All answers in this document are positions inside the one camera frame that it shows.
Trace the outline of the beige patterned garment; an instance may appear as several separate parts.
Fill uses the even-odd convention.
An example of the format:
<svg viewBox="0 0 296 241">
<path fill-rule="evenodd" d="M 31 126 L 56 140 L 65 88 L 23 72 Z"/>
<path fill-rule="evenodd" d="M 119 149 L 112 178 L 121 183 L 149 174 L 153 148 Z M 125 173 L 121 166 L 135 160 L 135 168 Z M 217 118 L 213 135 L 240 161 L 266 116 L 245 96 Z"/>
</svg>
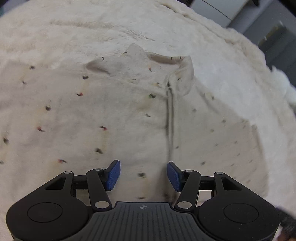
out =
<svg viewBox="0 0 296 241">
<path fill-rule="evenodd" d="M 177 196 L 169 161 L 227 173 L 266 196 L 256 127 L 195 77 L 190 57 L 132 44 L 119 57 L 55 69 L 8 62 L 1 71 L 1 225 L 11 205 L 63 171 L 121 162 L 111 200 Z"/>
</svg>

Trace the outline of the white plush toy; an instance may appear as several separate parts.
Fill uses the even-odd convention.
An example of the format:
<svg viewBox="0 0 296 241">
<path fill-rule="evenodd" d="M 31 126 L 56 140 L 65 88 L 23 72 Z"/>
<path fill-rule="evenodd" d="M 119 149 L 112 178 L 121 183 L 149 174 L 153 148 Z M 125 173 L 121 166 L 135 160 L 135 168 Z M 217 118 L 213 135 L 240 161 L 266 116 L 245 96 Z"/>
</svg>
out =
<svg viewBox="0 0 296 241">
<path fill-rule="evenodd" d="M 281 97 L 287 101 L 295 112 L 295 87 L 291 85 L 287 75 L 276 66 L 272 66 L 271 79 L 273 87 L 280 92 Z"/>
</svg>

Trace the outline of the cream fluffy blanket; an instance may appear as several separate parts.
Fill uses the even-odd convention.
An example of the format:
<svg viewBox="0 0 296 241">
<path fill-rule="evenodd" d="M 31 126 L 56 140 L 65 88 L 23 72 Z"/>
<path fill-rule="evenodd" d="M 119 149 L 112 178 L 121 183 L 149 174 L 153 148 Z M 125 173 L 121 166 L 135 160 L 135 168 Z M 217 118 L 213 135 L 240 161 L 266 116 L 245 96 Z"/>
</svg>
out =
<svg viewBox="0 0 296 241">
<path fill-rule="evenodd" d="M 256 127 L 272 204 L 295 212 L 295 116 L 246 37 L 178 1 L 29 1 L 1 17 L 8 62 L 55 69 L 121 56 L 130 45 L 190 57 L 196 79 Z"/>
</svg>

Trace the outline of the grey padded headboard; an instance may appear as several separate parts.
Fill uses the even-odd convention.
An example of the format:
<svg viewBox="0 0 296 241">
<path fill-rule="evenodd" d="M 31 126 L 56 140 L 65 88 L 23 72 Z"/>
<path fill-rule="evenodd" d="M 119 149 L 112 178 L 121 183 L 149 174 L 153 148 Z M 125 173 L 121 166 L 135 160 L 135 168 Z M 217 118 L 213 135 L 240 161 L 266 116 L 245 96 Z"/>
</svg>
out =
<svg viewBox="0 0 296 241">
<path fill-rule="evenodd" d="M 228 25 L 264 53 L 295 86 L 295 0 L 249 1 Z"/>
</svg>

